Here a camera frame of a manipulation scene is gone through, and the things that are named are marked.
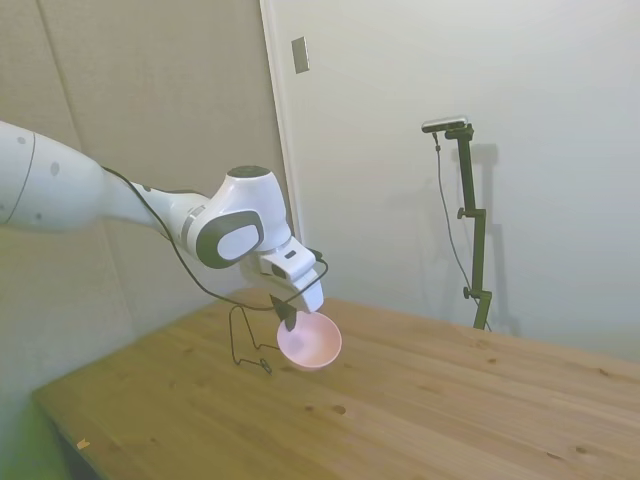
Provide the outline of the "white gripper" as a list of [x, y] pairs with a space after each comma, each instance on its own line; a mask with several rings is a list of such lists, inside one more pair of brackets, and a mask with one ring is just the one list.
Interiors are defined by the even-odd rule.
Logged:
[[324, 303], [321, 283], [324, 271], [318, 272], [309, 262], [285, 265], [265, 259], [245, 259], [240, 262], [240, 269], [253, 286], [271, 295], [274, 312], [289, 332], [296, 326], [297, 310], [315, 312]]

